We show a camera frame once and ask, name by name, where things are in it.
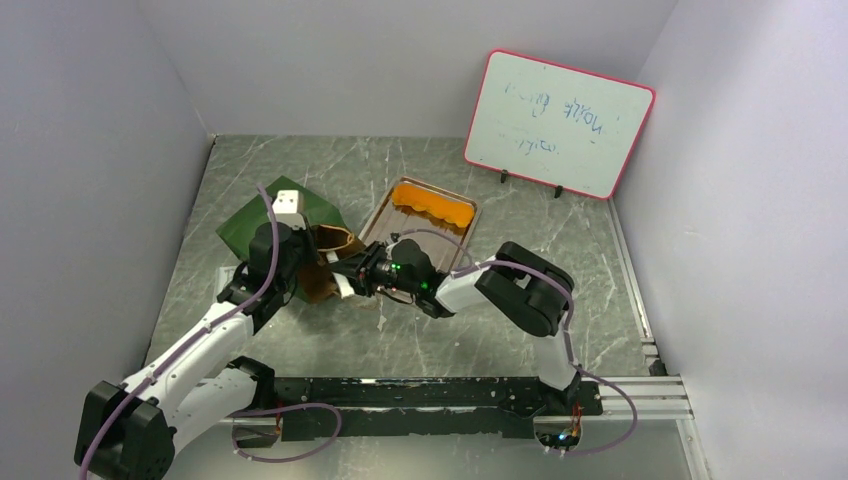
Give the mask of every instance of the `handwritten text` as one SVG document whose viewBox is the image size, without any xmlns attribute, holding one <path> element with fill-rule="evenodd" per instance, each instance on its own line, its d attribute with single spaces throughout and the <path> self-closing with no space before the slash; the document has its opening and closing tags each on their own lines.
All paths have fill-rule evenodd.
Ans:
<svg viewBox="0 0 848 480">
<path fill-rule="evenodd" d="M 565 110 L 563 110 L 565 118 L 574 119 L 574 123 L 584 123 L 590 125 L 592 133 L 601 134 L 603 125 L 598 125 L 598 115 L 592 112 L 592 107 L 581 104 L 575 98 L 571 102 L 565 102 Z"/>
</svg>

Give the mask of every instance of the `gray marble surface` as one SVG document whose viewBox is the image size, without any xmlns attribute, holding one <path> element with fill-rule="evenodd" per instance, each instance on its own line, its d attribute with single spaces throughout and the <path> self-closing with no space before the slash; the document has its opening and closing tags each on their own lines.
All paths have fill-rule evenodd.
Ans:
<svg viewBox="0 0 848 480">
<path fill-rule="evenodd" d="M 215 295 L 219 267 L 236 263 L 215 229 L 280 175 L 335 204 L 359 231 L 386 189 L 409 175 L 482 204 L 469 249 L 475 257 L 513 240 L 569 272 L 576 282 L 578 358 L 601 375 L 647 375 L 640 335 L 607 205 L 465 163 L 462 139 L 218 137 L 148 352 L 161 354 L 197 322 Z M 530 339 L 490 305 L 449 319 L 384 302 L 356 308 L 298 300 L 236 354 L 278 376 L 533 375 Z"/>
</svg>

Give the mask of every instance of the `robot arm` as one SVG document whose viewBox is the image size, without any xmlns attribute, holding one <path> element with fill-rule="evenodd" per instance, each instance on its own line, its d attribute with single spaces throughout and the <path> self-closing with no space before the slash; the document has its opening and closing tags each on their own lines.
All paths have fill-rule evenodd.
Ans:
<svg viewBox="0 0 848 480">
<path fill-rule="evenodd" d="M 134 398 L 108 430 L 93 454 L 89 470 L 104 478 L 161 478 L 174 456 L 189 442 L 231 413 L 275 406 L 274 371 L 255 360 L 238 358 L 220 375 L 203 377 L 288 304 L 297 271 L 316 261 L 318 252 L 309 225 L 300 214 L 302 197 L 297 191 L 281 191 L 273 204 L 279 231 L 278 261 L 271 287 L 253 304 L 228 320 L 213 320 L 253 296 L 272 264 L 271 224 L 256 230 L 249 259 L 233 280 L 175 346 L 118 386 L 101 382 L 86 397 L 74 459 L 79 465 L 92 439 L 118 403 L 144 381 L 156 378 Z M 569 362 L 567 342 L 559 321 L 567 313 L 565 298 L 545 282 L 512 268 L 472 266 L 460 272 L 440 272 L 418 244 L 405 239 L 394 243 L 375 242 L 351 258 L 331 264 L 338 279 L 349 281 L 358 295 L 400 291 L 411 296 L 424 313 L 450 317 L 482 302 L 497 306 L 519 328 L 533 336 L 540 366 L 540 381 L 563 396 L 580 376 Z M 508 242 L 490 260 L 514 262 L 539 271 L 567 291 L 573 281 L 561 269 L 519 245 Z M 196 342 L 186 339 L 203 332 Z M 178 358 L 162 370 L 163 361 Z"/>
</svg>

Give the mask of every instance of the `metal tray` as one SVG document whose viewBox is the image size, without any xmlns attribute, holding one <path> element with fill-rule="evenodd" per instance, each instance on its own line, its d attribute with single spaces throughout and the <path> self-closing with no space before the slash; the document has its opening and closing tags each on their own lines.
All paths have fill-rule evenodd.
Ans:
<svg viewBox="0 0 848 480">
<path fill-rule="evenodd" d="M 396 207 L 392 203 L 392 192 L 398 185 L 404 183 L 415 185 L 447 199 L 470 205 L 474 209 L 474 216 L 471 218 L 471 223 L 466 228 L 459 228 L 456 225 L 439 220 L 427 212 L 416 212 L 410 207 Z M 454 238 L 460 245 L 465 247 L 468 245 L 471 234 L 474 232 L 474 226 L 477 224 L 478 218 L 480 218 L 480 205 L 474 200 L 424 183 L 421 180 L 404 176 L 400 177 L 386 194 L 383 195 L 374 213 L 371 214 L 371 218 L 365 222 L 365 227 L 359 234 L 359 238 L 368 245 L 373 241 L 388 240 L 389 235 L 393 232 L 402 232 L 413 228 L 429 228 L 439 230 Z M 413 233 L 408 238 L 412 238 L 418 242 L 421 250 L 430 256 L 433 266 L 438 270 L 445 272 L 452 270 L 459 264 L 462 258 L 462 252 L 458 248 L 436 235 Z"/>
</svg>

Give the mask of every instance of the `whiteboard stand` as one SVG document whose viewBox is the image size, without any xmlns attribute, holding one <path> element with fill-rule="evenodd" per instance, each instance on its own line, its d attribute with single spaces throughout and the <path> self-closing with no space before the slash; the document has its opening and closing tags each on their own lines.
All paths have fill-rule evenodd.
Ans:
<svg viewBox="0 0 848 480">
<path fill-rule="evenodd" d="M 507 169 L 504 168 L 504 169 L 501 170 L 501 183 L 506 183 L 507 177 L 509 177 L 509 172 L 507 171 Z M 554 188 L 554 198 L 561 197 L 562 196 L 562 190 L 563 190 L 562 185 L 557 185 Z"/>
</svg>

